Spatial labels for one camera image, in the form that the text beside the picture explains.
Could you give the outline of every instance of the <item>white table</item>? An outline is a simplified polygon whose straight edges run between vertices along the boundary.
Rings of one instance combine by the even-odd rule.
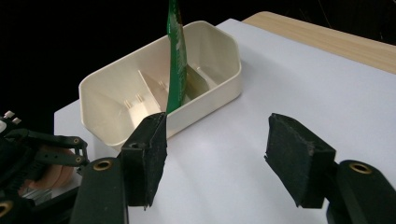
[[[337,162],[367,162],[396,186],[396,76],[240,21],[218,27],[238,42],[243,92],[168,140],[154,204],[130,207],[130,223],[327,223],[327,202],[296,207],[265,162],[271,113],[299,120]],[[54,132],[84,139],[91,161],[118,154],[82,126],[79,100],[55,113]]]

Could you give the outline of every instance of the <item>green packet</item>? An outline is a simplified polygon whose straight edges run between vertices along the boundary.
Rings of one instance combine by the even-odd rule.
[[[169,0],[167,35],[170,40],[170,79],[166,113],[181,107],[185,97],[187,78],[187,53],[183,23],[177,0]]]

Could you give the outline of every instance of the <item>cream plastic container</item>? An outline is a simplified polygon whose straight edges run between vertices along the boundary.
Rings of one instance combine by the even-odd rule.
[[[242,91],[236,41],[206,21],[184,26],[186,99],[168,114],[167,138],[236,98]],[[86,76],[79,84],[81,121],[120,151],[140,121],[166,111],[170,41],[164,36]]]

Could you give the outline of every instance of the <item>black background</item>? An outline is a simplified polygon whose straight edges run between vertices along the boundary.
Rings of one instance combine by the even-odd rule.
[[[339,8],[349,16],[345,4],[329,2],[179,0],[184,24],[213,25],[260,11],[322,26]],[[0,115],[11,110],[21,127],[53,133],[54,112],[78,99],[80,81],[166,35],[167,13],[168,1],[0,0]],[[342,16],[333,21],[345,24]]]

